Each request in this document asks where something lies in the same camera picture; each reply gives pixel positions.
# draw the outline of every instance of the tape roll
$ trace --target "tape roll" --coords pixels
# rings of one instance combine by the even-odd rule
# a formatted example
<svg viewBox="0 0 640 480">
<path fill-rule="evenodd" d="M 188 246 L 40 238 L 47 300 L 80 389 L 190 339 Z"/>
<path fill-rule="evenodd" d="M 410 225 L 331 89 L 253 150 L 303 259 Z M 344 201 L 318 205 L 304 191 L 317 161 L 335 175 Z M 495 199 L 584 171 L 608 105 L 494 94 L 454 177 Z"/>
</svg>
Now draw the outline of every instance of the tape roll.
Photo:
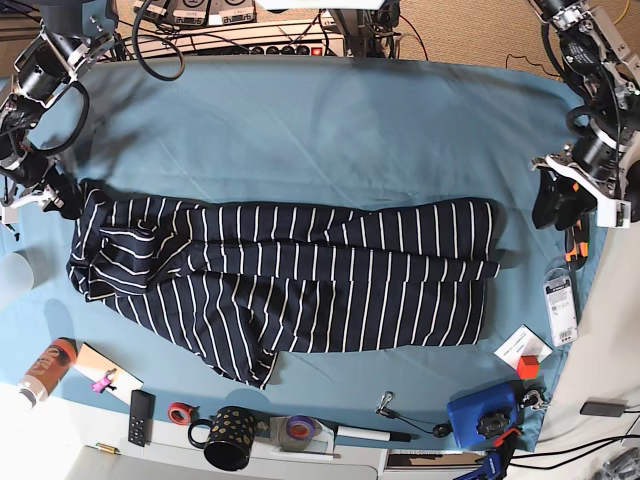
<svg viewBox="0 0 640 480">
<path fill-rule="evenodd" d="M 191 423 L 191 414 L 194 410 L 195 408 L 191 405 L 175 402 L 169 406 L 167 415 L 169 420 L 176 425 L 189 425 Z"/>
</svg>

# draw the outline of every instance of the small card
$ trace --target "small card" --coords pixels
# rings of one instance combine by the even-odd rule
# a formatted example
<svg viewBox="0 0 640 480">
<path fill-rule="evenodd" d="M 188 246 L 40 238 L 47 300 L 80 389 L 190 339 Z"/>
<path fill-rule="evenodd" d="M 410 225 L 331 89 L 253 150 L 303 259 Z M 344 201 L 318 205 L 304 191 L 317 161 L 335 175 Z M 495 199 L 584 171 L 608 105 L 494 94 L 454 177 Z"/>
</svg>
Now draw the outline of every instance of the small card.
<svg viewBox="0 0 640 480">
<path fill-rule="evenodd" d="M 531 355 L 538 359 L 538 363 L 551 355 L 551 347 L 544 343 L 540 338 L 522 325 L 516 333 L 511 335 L 509 339 L 502 344 L 494 353 L 508 363 L 511 368 L 518 368 L 518 361 L 523 355 Z"/>
</svg>

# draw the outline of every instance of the black coffee mug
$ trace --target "black coffee mug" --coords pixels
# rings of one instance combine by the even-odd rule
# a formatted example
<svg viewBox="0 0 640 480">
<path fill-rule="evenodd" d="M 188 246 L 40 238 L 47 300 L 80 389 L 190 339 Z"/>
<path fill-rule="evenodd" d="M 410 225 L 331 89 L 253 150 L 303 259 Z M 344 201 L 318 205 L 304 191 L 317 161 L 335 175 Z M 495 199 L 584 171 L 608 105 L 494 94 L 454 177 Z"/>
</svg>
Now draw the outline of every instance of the black coffee mug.
<svg viewBox="0 0 640 480">
<path fill-rule="evenodd" d="M 189 443 L 204 450 L 204 458 L 216 468 L 226 472 L 242 470 L 249 464 L 251 447 L 255 440 L 256 420 L 251 412 L 240 407 L 224 407 L 212 420 L 196 420 L 189 427 Z M 193 439 L 193 429 L 206 425 L 210 428 L 205 442 Z"/>
</svg>

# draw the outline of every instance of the black remote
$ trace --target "black remote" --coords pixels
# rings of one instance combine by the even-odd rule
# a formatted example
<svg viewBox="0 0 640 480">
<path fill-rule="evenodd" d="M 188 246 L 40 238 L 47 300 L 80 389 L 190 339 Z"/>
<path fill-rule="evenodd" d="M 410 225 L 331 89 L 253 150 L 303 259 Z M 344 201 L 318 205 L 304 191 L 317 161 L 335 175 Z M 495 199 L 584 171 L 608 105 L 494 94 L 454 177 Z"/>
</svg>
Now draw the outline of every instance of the black remote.
<svg viewBox="0 0 640 480">
<path fill-rule="evenodd" d="M 129 441 L 134 445 L 144 447 L 149 436 L 149 423 L 153 418 L 153 404 L 155 395 L 142 390 L 131 392 L 131 406 L 129 408 Z"/>
</svg>

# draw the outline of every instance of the metal clip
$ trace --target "metal clip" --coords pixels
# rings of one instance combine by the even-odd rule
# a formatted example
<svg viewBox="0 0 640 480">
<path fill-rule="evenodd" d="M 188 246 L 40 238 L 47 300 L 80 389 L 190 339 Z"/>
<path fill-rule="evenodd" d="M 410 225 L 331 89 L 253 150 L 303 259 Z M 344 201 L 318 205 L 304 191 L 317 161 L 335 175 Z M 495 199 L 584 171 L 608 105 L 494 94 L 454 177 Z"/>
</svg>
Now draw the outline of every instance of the metal clip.
<svg viewBox="0 0 640 480">
<path fill-rule="evenodd" d="M 395 394 L 393 392 L 384 392 L 384 395 L 382 395 L 382 399 L 380 400 L 380 405 L 378 405 L 378 408 L 376 408 L 376 413 L 378 415 L 381 415 L 382 412 L 387 409 L 387 405 L 391 403 L 393 397 L 395 397 Z"/>
<path fill-rule="evenodd" d="M 522 397 L 522 403 L 520 404 L 521 408 L 531 407 L 531 410 L 546 410 L 549 408 L 549 403 L 542 398 L 542 395 L 538 390 L 529 390 Z"/>
</svg>

